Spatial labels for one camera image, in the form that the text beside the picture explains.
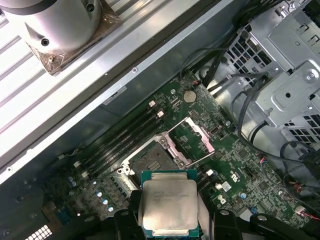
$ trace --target chip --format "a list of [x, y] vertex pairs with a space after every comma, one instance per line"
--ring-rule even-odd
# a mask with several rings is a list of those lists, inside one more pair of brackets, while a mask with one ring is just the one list
[[268, 184], [265, 181], [263, 181], [258, 185], [258, 187], [261, 189], [261, 191], [264, 191], [267, 189]]
[[238, 152], [238, 155], [240, 156], [240, 158], [244, 159], [248, 155], [248, 153], [247, 151], [242, 149]]

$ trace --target red wire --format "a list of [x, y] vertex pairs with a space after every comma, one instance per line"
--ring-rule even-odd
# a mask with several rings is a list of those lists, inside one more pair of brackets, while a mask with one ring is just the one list
[[320, 218], [318, 218], [318, 217], [316, 217], [316, 216], [314, 216], [314, 215], [312, 215], [312, 214], [302, 213], [301, 215], [304, 216], [304, 217], [309, 217], [309, 218], [312, 218], [312, 219], [314, 219], [314, 220], [320, 221]]
[[263, 157], [263, 158], [260, 160], [260, 164], [262, 164], [265, 160], [266, 160], [266, 158]]

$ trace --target computer component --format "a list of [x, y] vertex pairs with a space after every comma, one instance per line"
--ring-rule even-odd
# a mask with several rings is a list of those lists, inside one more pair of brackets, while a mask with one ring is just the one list
[[[246, 208], [252, 214], [273, 215], [296, 228], [306, 224], [309, 218], [295, 213], [300, 204], [266, 180], [259, 155], [239, 141], [236, 126], [205, 87], [193, 85], [196, 79], [192, 74], [173, 79], [101, 136], [96, 141], [99, 145], [92, 144], [73, 156], [76, 165], [70, 163], [49, 178], [46, 193], [57, 209], [67, 209], [70, 219], [77, 214], [96, 214], [103, 220], [110, 212], [128, 206], [132, 190], [144, 185], [145, 171], [196, 168], [197, 189], [214, 209], [242, 215]], [[196, 95], [193, 102], [184, 100], [187, 91]], [[205, 133], [214, 151], [186, 122], [189, 118]], [[161, 141], [168, 140], [166, 136], [174, 149]], [[280, 181], [272, 169], [264, 168], [273, 182]]]

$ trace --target screw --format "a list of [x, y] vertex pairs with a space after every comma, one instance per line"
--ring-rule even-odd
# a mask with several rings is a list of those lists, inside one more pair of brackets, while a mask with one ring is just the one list
[[164, 138], [161, 138], [159, 141], [161, 144], [165, 144], [167, 141]]
[[231, 122], [229, 120], [225, 121], [224, 124], [229, 127], [231, 125]]
[[268, 219], [265, 216], [259, 215], [257, 217], [260, 221], [267, 221]]
[[226, 210], [221, 210], [220, 213], [225, 216], [229, 215], [229, 212]]
[[305, 78], [308, 80], [308, 81], [311, 81], [315, 78], [315, 75], [312, 73], [312, 72], [309, 72]]

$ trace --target connector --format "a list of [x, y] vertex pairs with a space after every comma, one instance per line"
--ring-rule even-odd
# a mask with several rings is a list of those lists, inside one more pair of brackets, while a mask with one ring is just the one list
[[302, 215], [305, 211], [306, 209], [303, 206], [297, 206], [294, 210], [294, 212], [298, 215]]

